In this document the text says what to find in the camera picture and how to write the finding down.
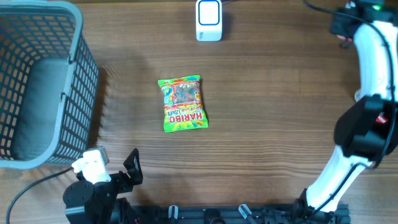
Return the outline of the Haribo gummy candy bag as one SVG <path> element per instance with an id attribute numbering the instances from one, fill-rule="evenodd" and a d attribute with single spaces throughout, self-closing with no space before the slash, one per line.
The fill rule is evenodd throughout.
<path id="1" fill-rule="evenodd" d="M 158 81 L 163 95 L 166 133 L 208 127 L 200 84 L 199 75 Z"/>

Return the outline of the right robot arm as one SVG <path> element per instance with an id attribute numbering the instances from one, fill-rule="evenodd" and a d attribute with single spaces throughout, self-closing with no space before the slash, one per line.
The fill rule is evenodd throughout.
<path id="1" fill-rule="evenodd" d="M 348 1 L 336 10 L 304 4 L 333 15 L 330 32 L 343 48 L 355 46 L 359 60 L 360 88 L 335 125 L 333 154 L 289 210 L 293 222 L 330 223 L 355 178 L 397 147 L 397 9 L 384 1 Z"/>

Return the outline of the small red snack box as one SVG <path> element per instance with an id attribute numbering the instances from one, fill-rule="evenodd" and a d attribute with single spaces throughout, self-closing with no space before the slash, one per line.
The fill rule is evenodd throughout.
<path id="1" fill-rule="evenodd" d="M 353 40 L 349 37 L 345 37 L 343 35 L 337 35 L 337 38 L 341 40 L 339 46 L 342 49 L 349 49 L 353 45 Z"/>

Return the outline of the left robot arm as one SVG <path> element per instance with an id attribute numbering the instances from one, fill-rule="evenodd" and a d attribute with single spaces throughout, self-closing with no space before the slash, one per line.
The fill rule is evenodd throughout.
<path id="1" fill-rule="evenodd" d="M 142 184 L 143 174 L 138 149 L 133 149 L 123 162 L 125 172 L 109 174 L 109 157 L 104 147 L 91 148 L 72 164 L 78 181 L 63 194 L 65 214 L 70 223 L 132 223 L 141 219 L 126 198 L 119 194 L 132 192 Z"/>

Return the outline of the red Nescafe coffee stick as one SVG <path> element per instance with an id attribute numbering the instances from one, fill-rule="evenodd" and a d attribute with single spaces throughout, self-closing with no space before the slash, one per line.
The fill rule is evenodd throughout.
<path id="1" fill-rule="evenodd" d="M 376 122 L 377 122 L 377 123 L 380 123 L 380 124 L 385 124 L 385 123 L 388 122 L 388 120 L 387 120 L 382 114 L 380 114 L 380 115 L 377 117 Z"/>

